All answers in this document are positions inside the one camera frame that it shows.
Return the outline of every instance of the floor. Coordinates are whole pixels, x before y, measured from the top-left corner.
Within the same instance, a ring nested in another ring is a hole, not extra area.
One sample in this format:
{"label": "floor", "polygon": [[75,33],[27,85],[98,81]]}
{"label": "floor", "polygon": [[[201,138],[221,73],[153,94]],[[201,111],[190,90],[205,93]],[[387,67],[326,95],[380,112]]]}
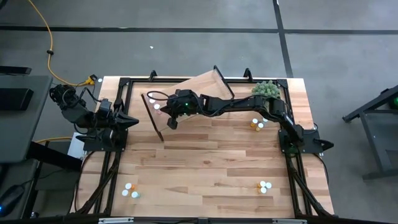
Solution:
{"label": "floor", "polygon": [[[316,30],[396,30],[395,0],[53,0],[34,1],[51,26],[173,27]],[[27,1],[9,1],[0,25],[43,26]],[[313,119],[323,139],[335,213],[345,218],[396,222],[398,178],[364,182],[376,170],[359,120],[341,117],[397,84],[398,35],[203,32],[54,32],[52,68],[70,82],[87,76],[198,75],[217,65],[225,76],[304,78]],[[0,64],[47,70],[46,32],[0,31]],[[289,60],[292,73],[289,72]],[[47,100],[35,139],[71,136],[73,127]]]}

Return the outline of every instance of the gray desk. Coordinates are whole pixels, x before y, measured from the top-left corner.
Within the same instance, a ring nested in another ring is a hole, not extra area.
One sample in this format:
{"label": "gray desk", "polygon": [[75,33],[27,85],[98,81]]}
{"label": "gray desk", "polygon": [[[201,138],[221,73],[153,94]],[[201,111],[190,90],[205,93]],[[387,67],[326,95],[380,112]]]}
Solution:
{"label": "gray desk", "polygon": [[0,88],[30,88],[33,96],[26,111],[0,111],[0,163],[23,161],[39,122],[52,77],[0,76]]}

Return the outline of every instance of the wooden table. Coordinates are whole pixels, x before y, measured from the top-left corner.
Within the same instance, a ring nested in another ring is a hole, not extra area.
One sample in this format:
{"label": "wooden table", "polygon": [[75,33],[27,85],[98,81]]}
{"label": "wooden table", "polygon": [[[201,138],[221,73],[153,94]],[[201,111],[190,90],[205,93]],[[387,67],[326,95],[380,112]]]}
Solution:
{"label": "wooden table", "polygon": [[[100,98],[113,101],[120,77],[104,77]],[[287,79],[295,122],[313,128],[312,115],[301,78]],[[174,83],[136,83],[132,89],[129,116],[140,123],[129,128],[122,154],[112,216],[129,217],[294,217],[284,156],[277,139],[278,123],[268,122],[255,132],[249,125],[255,112],[226,113],[215,118],[196,116],[163,132],[161,142],[149,120],[140,96]],[[248,96],[254,84],[232,84],[237,98]],[[78,208],[98,186],[104,153],[87,161],[80,180]],[[303,155],[308,188],[324,208],[333,213],[325,171],[314,155]],[[272,188],[260,195],[261,180]],[[123,197],[126,183],[136,185],[141,198]],[[298,190],[300,208],[303,197]],[[101,210],[106,204],[104,191]]]}

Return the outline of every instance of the yellow cable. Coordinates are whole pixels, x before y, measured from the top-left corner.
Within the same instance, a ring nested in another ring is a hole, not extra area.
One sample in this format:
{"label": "yellow cable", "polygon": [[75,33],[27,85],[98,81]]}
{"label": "yellow cable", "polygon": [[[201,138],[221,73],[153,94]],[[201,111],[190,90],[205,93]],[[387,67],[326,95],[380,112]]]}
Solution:
{"label": "yellow cable", "polygon": [[[29,3],[32,5],[32,7],[36,10],[36,12],[38,13],[38,15],[42,18],[42,20],[43,20],[45,26],[47,27],[47,30],[49,31],[49,34],[50,34],[50,40],[51,40],[50,50],[52,51],[52,47],[53,47],[53,38],[52,38],[52,33],[51,33],[51,30],[50,30],[50,27],[49,27],[49,25],[47,24],[47,21],[44,19],[43,15],[42,15],[42,14],[40,13],[40,11],[36,8],[35,4],[33,4],[33,2],[32,2],[31,0],[27,0],[27,1],[29,1]],[[50,63],[51,63],[51,56],[52,56],[52,55],[49,54],[49,59],[47,60],[47,68],[49,69],[50,73],[51,73],[57,80],[60,80],[61,82],[66,83],[66,84],[71,85],[71,86],[82,86],[82,85],[90,85],[90,84],[91,84],[92,79],[90,79],[90,78],[87,79],[87,80],[86,80],[84,83],[82,83],[82,84],[73,84],[73,83],[67,82],[67,81],[63,80],[62,78],[58,77],[58,76],[51,70],[51,66],[50,66]]]}
{"label": "yellow cable", "polygon": [[46,141],[55,141],[55,140],[72,140],[71,137],[58,137],[58,138],[48,138],[36,141],[36,143],[42,143]]}

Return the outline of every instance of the wooden plank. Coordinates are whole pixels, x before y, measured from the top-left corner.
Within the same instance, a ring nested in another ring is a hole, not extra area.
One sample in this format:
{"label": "wooden plank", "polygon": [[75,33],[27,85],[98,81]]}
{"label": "wooden plank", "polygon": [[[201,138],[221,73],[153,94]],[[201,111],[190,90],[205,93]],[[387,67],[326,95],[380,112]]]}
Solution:
{"label": "wooden plank", "polygon": [[[295,122],[306,129],[312,128],[303,80],[287,81]],[[118,82],[119,77],[105,77],[99,97],[113,101]],[[267,122],[263,130],[255,132],[249,126],[250,121],[261,116],[252,111],[226,113],[215,118],[195,116],[181,122],[176,130],[165,129],[162,132],[165,141],[161,142],[144,108],[141,93],[168,89],[174,84],[135,83],[133,86],[129,115],[140,123],[129,128],[112,216],[293,217],[286,163],[276,134],[279,124]],[[250,95],[253,86],[234,84],[231,88],[238,98]],[[103,156],[103,152],[96,152],[86,163],[78,191],[79,207],[98,186]],[[303,164],[308,188],[324,208],[333,213],[323,164],[310,154],[303,155]],[[272,183],[265,195],[257,189],[262,180]],[[121,195],[128,182],[136,185],[141,198]],[[304,211],[302,192],[297,185],[296,188]]]}

